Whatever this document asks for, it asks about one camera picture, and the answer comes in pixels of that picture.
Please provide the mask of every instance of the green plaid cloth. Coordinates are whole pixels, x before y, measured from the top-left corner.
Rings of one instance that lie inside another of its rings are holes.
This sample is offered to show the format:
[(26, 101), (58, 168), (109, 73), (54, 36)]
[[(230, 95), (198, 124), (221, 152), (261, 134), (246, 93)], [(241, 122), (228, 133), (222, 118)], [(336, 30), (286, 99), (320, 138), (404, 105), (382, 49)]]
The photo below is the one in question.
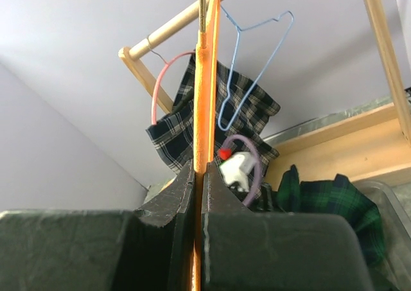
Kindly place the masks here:
[(368, 265), (384, 258), (385, 242), (380, 212), (375, 203), (360, 193), (344, 175), (333, 181), (299, 181), (293, 165), (283, 174), (277, 207), (286, 212), (327, 213), (344, 217), (354, 229)]

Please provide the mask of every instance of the orange strip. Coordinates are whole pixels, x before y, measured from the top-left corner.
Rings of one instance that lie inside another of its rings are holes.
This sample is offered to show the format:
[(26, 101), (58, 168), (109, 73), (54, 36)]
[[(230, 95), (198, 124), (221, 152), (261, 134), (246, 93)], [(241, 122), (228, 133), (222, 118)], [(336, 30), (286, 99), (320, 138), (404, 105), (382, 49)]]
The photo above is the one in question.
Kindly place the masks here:
[(220, 0), (210, 0), (206, 32), (198, 33), (194, 86), (194, 170), (196, 186), (195, 240), (192, 290), (200, 290), (201, 205), (207, 163), (214, 159), (215, 92)]

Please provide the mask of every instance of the blue clothes hanger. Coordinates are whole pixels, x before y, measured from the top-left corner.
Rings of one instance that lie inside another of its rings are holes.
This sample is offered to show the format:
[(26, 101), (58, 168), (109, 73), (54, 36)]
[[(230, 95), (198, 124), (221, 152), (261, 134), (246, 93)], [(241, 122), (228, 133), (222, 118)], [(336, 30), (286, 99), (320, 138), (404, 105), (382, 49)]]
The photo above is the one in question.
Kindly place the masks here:
[[(227, 97), (224, 99), (224, 101), (222, 102), (221, 105), (221, 109), (220, 109), (220, 113), (218, 115), (218, 121), (217, 121), (217, 125), (218, 128), (223, 130), (224, 132), (228, 131), (232, 125), (232, 123), (234, 122), (234, 120), (237, 118), (238, 114), (240, 113), (241, 108), (243, 107), (243, 104), (245, 102), (245, 100), (249, 97), (250, 93), (252, 92), (252, 90), (255, 88), (258, 80), (261, 78), (261, 76), (263, 75), (263, 73), (265, 72), (265, 70), (267, 69), (268, 65), (270, 65), (272, 59), (275, 57), (275, 55), (278, 52), (278, 49), (281, 47), (281, 45), (283, 44), (285, 38), (288, 35), (288, 32), (291, 30), (291, 27), (294, 23), (294, 15), (292, 12), (290, 12), (289, 10), (281, 13), (277, 18), (270, 18), (267, 19), (266, 21), (260, 22), (258, 24), (255, 24), (253, 26), (250, 26), (248, 28), (240, 28), (240, 26), (237, 24), (237, 22), (230, 16), (230, 14), (224, 9), (223, 6), (221, 6), (221, 9), (224, 11), (225, 16), (228, 18), (228, 20), (231, 21), (231, 23), (235, 26), (236, 30), (237, 30), (237, 41), (236, 41), (236, 47), (234, 49), (234, 55), (232, 56), (232, 60), (231, 60), (231, 67), (230, 67), (230, 73), (229, 73), (229, 79), (227, 81)], [(257, 78), (254, 80), (253, 84), (250, 86), (250, 88), (248, 89), (248, 91), (245, 93), (243, 99), (240, 101), (240, 104), (238, 105), (238, 108), (236, 110), (236, 112), (234, 113), (234, 115), (232, 116), (232, 118), (230, 119), (228, 125), (226, 127), (222, 126), (222, 117), (223, 117), (223, 112), (224, 112), (224, 108), (225, 105), (227, 104), (227, 102), (230, 100), (231, 98), (231, 93), (230, 93), (230, 85), (231, 85), (231, 79), (232, 79), (232, 72), (234, 71), (234, 65), (236, 63), (236, 57), (237, 57), (237, 51), (238, 51), (238, 45), (240, 43), (240, 38), (241, 38), (241, 33), (248, 31), (248, 30), (253, 30), (255, 28), (258, 28), (264, 24), (267, 24), (271, 21), (275, 21), (275, 22), (279, 22), (285, 15), (290, 15), (291, 16), (291, 22), (290, 25), (287, 27), (287, 30), (285, 31), (283, 37), (281, 38), (281, 40), (279, 41), (279, 43), (277, 44), (277, 46), (275, 47), (273, 53), (271, 54), (270, 58), (268, 59), (267, 63), (264, 65), (263, 70), (261, 70), (260, 74), (258, 74)]]

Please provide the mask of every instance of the white object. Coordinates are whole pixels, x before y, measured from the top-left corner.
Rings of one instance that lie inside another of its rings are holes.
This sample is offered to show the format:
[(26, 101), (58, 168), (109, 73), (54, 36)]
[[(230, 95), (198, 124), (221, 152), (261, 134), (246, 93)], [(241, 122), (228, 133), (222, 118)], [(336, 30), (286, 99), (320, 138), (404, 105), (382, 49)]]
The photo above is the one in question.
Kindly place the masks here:
[(249, 192), (248, 174), (256, 164), (255, 158), (250, 152), (238, 152), (220, 165), (220, 172), (225, 185), (230, 186), (239, 183), (238, 191)]

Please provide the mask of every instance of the gray bin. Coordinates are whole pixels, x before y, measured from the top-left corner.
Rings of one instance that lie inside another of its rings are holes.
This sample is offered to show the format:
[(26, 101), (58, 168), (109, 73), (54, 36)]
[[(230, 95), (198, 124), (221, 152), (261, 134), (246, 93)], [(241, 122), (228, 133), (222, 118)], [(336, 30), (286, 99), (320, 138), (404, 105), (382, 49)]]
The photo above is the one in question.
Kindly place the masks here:
[(354, 185), (370, 198), (383, 219), (387, 253), (378, 270), (400, 290), (411, 290), (411, 220), (392, 189), (376, 181)]

